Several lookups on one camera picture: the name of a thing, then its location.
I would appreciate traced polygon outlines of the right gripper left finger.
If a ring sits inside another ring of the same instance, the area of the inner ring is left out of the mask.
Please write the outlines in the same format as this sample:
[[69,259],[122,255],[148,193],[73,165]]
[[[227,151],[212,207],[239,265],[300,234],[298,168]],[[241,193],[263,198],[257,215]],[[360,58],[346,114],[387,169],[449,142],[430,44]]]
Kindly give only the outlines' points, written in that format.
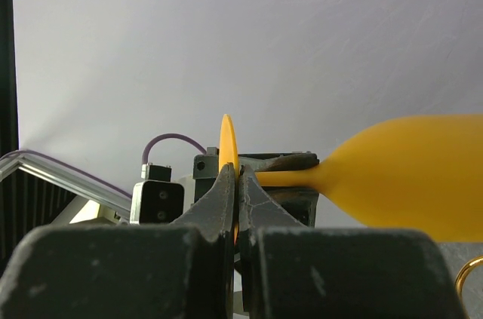
[[44,225],[1,279],[3,318],[231,318],[235,170],[168,225]]

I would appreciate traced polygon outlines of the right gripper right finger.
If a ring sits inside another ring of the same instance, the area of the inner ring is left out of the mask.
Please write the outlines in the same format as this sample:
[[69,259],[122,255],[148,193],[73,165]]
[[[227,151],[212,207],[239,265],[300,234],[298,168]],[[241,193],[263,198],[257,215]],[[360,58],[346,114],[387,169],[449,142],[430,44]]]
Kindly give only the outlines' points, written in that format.
[[238,181],[243,305],[252,318],[462,318],[425,234],[302,225],[244,167]]

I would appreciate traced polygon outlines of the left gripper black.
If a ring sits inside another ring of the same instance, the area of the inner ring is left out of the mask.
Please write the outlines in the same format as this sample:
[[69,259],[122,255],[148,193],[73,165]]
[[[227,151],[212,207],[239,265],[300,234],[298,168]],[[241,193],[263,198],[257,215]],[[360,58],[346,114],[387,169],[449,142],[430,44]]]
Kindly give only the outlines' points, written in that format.
[[314,189],[268,187],[257,173],[279,173],[285,169],[314,167],[319,160],[311,152],[242,154],[238,168],[222,169],[220,150],[194,159],[195,203],[192,224],[209,241],[232,229],[236,262],[250,262],[257,252],[256,231],[273,226],[315,225],[318,193]]

